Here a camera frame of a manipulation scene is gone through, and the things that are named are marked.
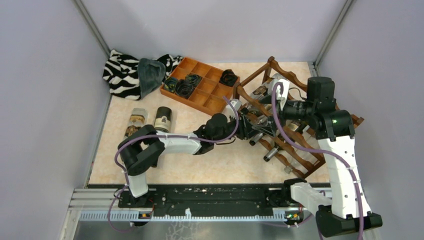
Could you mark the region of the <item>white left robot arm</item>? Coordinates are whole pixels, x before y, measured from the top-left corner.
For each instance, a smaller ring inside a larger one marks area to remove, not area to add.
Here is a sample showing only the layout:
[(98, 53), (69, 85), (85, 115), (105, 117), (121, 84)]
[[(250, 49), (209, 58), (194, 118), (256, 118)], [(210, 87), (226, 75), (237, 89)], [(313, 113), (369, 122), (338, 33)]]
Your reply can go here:
[(214, 114), (205, 124), (188, 134), (167, 133), (148, 124), (123, 140), (118, 145), (115, 157), (123, 162), (131, 202), (144, 207), (150, 200), (146, 171), (162, 155), (203, 155), (232, 137), (249, 140), (258, 133), (247, 117), (227, 117), (222, 113)]

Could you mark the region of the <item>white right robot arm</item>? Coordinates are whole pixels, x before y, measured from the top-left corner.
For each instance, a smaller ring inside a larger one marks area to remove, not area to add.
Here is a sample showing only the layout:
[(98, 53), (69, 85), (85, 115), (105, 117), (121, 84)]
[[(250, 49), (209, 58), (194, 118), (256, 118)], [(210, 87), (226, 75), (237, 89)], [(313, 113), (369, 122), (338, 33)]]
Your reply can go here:
[[(355, 128), (347, 110), (337, 109), (335, 83), (329, 77), (311, 77), (307, 81), (306, 99), (290, 100), (289, 81), (282, 76), (268, 85), (265, 102), (271, 105), (273, 125), (284, 140), (303, 152), (324, 156), (331, 197), (324, 196), (307, 182), (296, 182), (282, 191), (287, 206), (297, 203), (315, 217), (321, 238), (357, 233), (362, 239), (366, 230), (383, 225), (364, 195), (355, 154)], [(304, 121), (314, 131), (319, 147), (295, 143), (283, 129), (283, 121)]]

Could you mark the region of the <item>small clear glass bottle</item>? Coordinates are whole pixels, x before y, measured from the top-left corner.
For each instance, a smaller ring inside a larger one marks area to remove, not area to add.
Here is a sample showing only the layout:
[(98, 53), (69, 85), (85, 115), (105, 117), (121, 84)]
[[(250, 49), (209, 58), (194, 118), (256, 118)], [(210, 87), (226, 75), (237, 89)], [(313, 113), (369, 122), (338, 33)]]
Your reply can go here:
[(267, 127), (269, 125), (269, 117), (266, 115), (258, 116), (252, 121), (253, 127)]

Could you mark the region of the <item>dark wine bottle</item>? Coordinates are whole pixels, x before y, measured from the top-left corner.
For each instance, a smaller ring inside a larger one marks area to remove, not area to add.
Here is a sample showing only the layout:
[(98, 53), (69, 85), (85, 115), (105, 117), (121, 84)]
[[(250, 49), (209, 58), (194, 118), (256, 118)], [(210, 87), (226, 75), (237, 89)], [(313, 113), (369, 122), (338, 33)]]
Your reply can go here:
[(160, 106), (154, 118), (153, 127), (157, 131), (169, 133), (172, 125), (172, 110), (166, 106)]
[(259, 142), (259, 140), (261, 140), (261, 138), (262, 138), (264, 135), (265, 135), (265, 134), (264, 134), (263, 132), (260, 132), (260, 133), (256, 134), (254, 137), (252, 137), (252, 138), (249, 140), (249, 144), (250, 144), (251, 146), (255, 146), (255, 145)]

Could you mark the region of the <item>wooden wine rack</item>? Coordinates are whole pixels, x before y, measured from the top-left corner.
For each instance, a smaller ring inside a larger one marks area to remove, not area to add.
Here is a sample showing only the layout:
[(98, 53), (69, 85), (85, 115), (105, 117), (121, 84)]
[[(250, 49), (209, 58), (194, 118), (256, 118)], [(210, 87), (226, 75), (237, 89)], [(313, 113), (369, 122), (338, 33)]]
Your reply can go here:
[[(301, 100), (296, 100), (289, 95), (283, 110), (279, 109), (280, 116), (286, 120), (283, 128), (284, 133), (299, 146), (308, 149), (312, 147), (303, 136), (304, 131), (315, 137), (316, 140), (323, 140), (326, 137), (330, 140), (335, 140), (340, 136), (353, 137), (355, 128), (364, 121), (364, 118), (354, 114), (348, 115), (348, 111), (338, 107), (334, 97), (335, 82), (331, 78), (314, 76), (308, 79), (307, 84), (303, 84), (293, 72), (283, 70), (273, 56), (268, 59), (265, 65), (256, 70), (244, 81), (235, 83), (233, 86), (233, 97), (235, 99), (243, 97), (247, 102), (258, 108), (262, 115), (272, 116), (271, 111), (266, 108), (266, 105), (270, 104), (271, 101), (270, 95), (258, 101), (249, 97), (244, 89), (245, 85), (261, 73), (264, 74), (262, 82), (266, 82), (271, 78), (271, 70), (275, 70), (277, 73), (283, 75), (290, 83), (295, 84), (298, 89), (306, 92), (307, 97)], [(251, 124), (258, 117), (249, 113), (245, 105), (239, 111), (240, 114), (245, 115)], [(312, 148), (310, 152), (310, 155), (314, 156), (316, 160), (315, 162), (310, 162), (301, 157), (296, 152), (295, 147), (284, 140), (280, 133), (277, 132), (275, 136), (269, 137), (306, 169), (306, 172), (302, 172), (290, 163), (288, 158), (286, 159), (280, 154), (276, 155), (276, 158), (286, 167), (290, 168), (293, 174), (299, 178), (307, 178), (326, 162), (324, 155), (318, 153), (316, 148)], [(269, 141), (262, 138), (259, 140), (259, 143), (267, 150), (271, 150), (273, 146)]]

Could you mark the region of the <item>dark wine bottle front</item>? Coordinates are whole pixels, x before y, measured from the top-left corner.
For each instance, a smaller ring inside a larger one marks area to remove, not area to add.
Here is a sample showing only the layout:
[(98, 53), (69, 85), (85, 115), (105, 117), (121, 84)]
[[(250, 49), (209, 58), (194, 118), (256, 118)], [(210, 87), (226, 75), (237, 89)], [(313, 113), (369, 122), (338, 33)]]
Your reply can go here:
[(265, 134), (264, 134), (263, 132), (260, 132), (260, 133), (256, 134), (254, 137), (252, 137), (252, 138), (249, 140), (249, 144), (250, 144), (251, 146), (255, 146), (255, 145), (259, 142), (259, 140), (261, 140), (261, 138), (262, 138), (264, 135), (265, 135)]

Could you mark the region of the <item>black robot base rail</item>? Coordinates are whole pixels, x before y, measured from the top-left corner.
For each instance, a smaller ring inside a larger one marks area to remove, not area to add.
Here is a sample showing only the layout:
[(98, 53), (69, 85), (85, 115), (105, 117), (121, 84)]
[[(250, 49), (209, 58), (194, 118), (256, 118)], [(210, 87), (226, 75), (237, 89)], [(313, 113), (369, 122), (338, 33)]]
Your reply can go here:
[(282, 183), (152, 184), (134, 197), (121, 185), (90, 185), (75, 190), (70, 206), (82, 221), (269, 222), (300, 224), (305, 207), (292, 203)]

